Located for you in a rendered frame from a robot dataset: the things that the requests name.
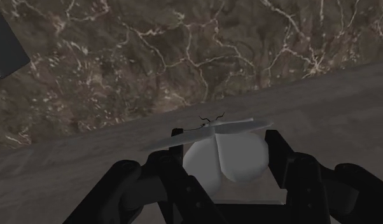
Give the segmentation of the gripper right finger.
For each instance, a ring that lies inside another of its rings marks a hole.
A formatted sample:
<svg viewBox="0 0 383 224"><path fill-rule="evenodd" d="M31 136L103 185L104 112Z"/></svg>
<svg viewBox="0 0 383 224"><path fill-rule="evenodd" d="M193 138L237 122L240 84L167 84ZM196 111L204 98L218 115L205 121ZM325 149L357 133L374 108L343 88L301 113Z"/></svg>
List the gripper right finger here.
<svg viewBox="0 0 383 224"><path fill-rule="evenodd" d="M341 163L334 169L295 152L278 130L267 130L269 169L296 224L383 224L383 180L363 167Z"/></svg>

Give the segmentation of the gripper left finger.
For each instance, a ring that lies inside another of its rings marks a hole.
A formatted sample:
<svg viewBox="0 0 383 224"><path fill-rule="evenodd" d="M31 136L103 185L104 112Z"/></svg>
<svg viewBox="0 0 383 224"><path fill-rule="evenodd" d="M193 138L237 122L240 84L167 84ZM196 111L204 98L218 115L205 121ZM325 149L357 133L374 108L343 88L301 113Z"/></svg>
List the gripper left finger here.
<svg viewBox="0 0 383 224"><path fill-rule="evenodd" d="M144 165L115 162L63 224L132 224L157 203L165 224L229 224L181 164L183 145L151 153Z"/></svg>

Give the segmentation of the white butterfly figure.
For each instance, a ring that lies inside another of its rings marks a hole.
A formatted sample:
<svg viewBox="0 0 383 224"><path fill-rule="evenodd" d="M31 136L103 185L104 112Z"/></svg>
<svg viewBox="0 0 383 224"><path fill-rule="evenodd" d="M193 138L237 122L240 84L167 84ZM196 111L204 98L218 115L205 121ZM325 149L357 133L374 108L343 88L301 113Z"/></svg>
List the white butterfly figure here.
<svg viewBox="0 0 383 224"><path fill-rule="evenodd" d="M273 125L270 120L208 120L199 128L157 140L142 151L156 151L191 144L182 162L209 196L221 188L221 177L234 183L249 183L259 178L269 163L268 145L255 130Z"/></svg>

